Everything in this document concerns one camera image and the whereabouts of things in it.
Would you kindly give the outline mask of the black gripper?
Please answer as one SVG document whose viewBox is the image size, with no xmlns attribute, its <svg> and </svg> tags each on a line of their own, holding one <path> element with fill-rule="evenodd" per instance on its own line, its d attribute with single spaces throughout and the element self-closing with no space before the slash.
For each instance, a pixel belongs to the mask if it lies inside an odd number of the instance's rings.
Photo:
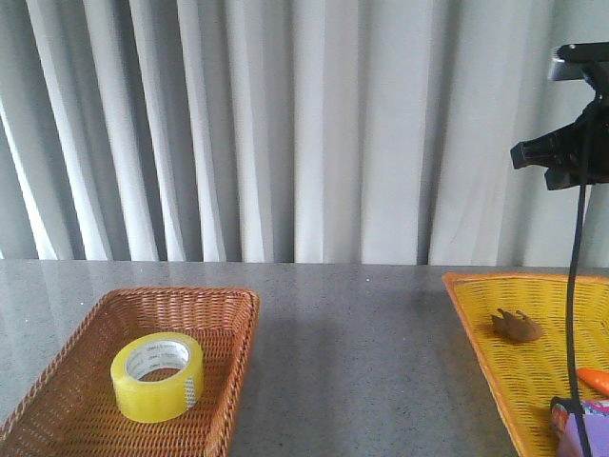
<svg viewBox="0 0 609 457">
<path fill-rule="evenodd" d="M 575 123 L 517 143 L 510 156 L 514 168 L 549 168 L 544 173 L 548 190 L 607 184 L 608 102 L 598 94 Z"/>
</svg>

